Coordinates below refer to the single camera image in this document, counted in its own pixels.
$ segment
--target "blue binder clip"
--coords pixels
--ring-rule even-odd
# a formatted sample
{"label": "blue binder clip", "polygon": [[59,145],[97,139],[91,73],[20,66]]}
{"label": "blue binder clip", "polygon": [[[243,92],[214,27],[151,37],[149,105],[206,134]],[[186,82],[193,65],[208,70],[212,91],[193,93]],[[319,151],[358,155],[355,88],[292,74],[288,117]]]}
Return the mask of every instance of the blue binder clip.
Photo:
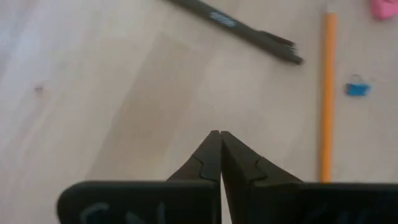
{"label": "blue binder clip", "polygon": [[353,75],[353,81],[346,84],[346,94],[349,96],[366,96],[371,89],[359,75]]}

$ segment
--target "yellow pencil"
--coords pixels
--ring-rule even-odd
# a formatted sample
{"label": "yellow pencil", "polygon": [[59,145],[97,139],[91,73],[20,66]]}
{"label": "yellow pencil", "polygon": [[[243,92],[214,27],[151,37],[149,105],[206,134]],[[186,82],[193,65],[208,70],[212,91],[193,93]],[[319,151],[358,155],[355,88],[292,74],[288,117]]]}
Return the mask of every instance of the yellow pencil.
{"label": "yellow pencil", "polygon": [[334,72],[335,72],[335,35],[336,13],[333,0],[328,0],[325,16],[325,36],[323,49],[323,102],[321,123],[321,182],[331,182],[331,149],[333,142],[334,115]]}

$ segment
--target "table surface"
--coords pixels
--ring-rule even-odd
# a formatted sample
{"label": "table surface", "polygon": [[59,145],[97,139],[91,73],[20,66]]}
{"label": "table surface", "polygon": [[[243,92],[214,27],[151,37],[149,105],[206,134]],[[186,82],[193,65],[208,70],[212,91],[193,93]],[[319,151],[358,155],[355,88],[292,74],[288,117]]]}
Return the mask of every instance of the table surface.
{"label": "table surface", "polygon": [[[166,179],[212,129],[317,180],[325,1],[206,2],[293,40],[305,63],[166,0],[0,2],[1,223],[56,223],[81,180]],[[360,0],[336,12],[333,181],[398,182],[398,20]],[[355,73],[369,96],[344,94]]]}

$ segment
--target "pink eraser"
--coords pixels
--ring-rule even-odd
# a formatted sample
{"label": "pink eraser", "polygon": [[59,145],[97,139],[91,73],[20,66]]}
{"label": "pink eraser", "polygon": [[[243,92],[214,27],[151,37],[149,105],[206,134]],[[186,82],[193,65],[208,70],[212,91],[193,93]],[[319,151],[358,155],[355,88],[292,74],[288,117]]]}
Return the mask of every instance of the pink eraser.
{"label": "pink eraser", "polygon": [[398,13],[398,0],[372,0],[372,13],[378,19],[389,19]]}

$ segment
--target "light wood grain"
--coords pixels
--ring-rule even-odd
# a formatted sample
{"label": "light wood grain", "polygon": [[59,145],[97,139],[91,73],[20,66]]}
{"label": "light wood grain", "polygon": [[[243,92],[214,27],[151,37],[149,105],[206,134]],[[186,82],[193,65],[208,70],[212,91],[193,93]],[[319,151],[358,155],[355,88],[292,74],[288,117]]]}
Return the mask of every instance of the light wood grain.
{"label": "light wood grain", "polygon": [[[0,1],[1,223],[57,223],[81,180],[166,179],[212,129],[317,180],[324,2],[207,3],[295,41],[305,64],[163,0]],[[398,21],[360,0],[336,12],[332,179],[398,182]],[[343,93],[353,73],[368,97]]]}

